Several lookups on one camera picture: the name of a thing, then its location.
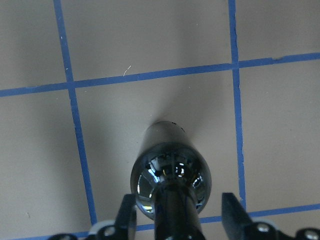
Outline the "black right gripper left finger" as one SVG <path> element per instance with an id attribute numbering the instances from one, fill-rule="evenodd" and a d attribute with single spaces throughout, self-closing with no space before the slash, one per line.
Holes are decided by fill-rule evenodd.
<path id="1" fill-rule="evenodd" d="M 115 239 L 134 240 L 137 229 L 136 197 L 125 194 L 115 219 Z"/>

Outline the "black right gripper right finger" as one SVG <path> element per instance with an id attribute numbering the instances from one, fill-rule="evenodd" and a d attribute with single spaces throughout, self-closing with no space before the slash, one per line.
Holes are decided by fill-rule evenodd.
<path id="1" fill-rule="evenodd" d="M 222 193 L 221 222 L 229 240 L 245 240 L 246 227 L 253 223 L 232 192 Z"/>

